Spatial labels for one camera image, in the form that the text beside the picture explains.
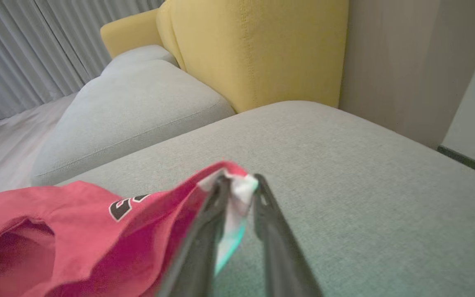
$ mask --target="yellow sofa backrest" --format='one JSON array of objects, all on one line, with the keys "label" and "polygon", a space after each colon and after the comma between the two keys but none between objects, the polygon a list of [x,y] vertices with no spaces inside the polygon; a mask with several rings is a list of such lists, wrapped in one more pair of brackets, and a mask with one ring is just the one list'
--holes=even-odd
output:
[{"label": "yellow sofa backrest", "polygon": [[285,100],[338,106],[348,0],[167,0],[162,43],[237,112]]}]

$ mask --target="sofa seat cushion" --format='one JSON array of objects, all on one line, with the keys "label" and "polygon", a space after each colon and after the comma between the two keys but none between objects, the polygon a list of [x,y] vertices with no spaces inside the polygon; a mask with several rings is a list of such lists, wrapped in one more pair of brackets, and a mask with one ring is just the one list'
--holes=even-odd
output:
[{"label": "sofa seat cushion", "polygon": [[153,60],[87,83],[43,146],[32,185],[57,184],[234,114],[210,87]]},{"label": "sofa seat cushion", "polygon": [[[253,109],[71,180],[124,197],[173,188],[219,160],[262,173],[326,296],[475,296],[475,171],[316,103]],[[262,296],[252,216],[215,296]]]},{"label": "sofa seat cushion", "polygon": [[164,60],[179,67],[175,58],[164,47],[147,45],[116,56],[102,71],[102,75],[120,75],[122,71],[144,65],[153,60]]}]

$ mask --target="gray seat cushion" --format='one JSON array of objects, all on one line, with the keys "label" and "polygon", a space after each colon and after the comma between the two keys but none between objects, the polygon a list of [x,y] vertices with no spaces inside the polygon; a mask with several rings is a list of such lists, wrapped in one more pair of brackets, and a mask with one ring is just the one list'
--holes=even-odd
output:
[{"label": "gray seat cushion", "polygon": [[32,185],[57,184],[234,114],[226,100],[162,60],[87,83],[43,146]]},{"label": "gray seat cushion", "polygon": [[[475,171],[317,103],[240,113],[70,181],[133,197],[223,159],[266,176],[327,296],[475,296]],[[215,296],[262,295],[249,223]]]},{"label": "gray seat cushion", "polygon": [[144,65],[153,60],[163,60],[179,67],[177,60],[164,47],[147,45],[116,56],[102,71],[102,75],[119,75],[122,71]]}]

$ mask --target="floor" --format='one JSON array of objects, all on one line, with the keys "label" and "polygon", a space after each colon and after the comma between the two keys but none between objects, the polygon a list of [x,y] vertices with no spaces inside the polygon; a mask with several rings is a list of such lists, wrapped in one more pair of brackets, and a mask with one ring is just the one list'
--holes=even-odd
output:
[{"label": "floor", "polygon": [[34,160],[75,95],[0,120],[0,192],[30,186]]}]

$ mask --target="curtain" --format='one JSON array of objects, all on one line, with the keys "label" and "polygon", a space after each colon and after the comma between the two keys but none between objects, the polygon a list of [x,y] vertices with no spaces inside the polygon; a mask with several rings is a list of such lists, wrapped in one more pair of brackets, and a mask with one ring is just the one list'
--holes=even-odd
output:
[{"label": "curtain", "polygon": [[100,27],[164,0],[0,0],[0,119],[74,92],[111,58]]}]

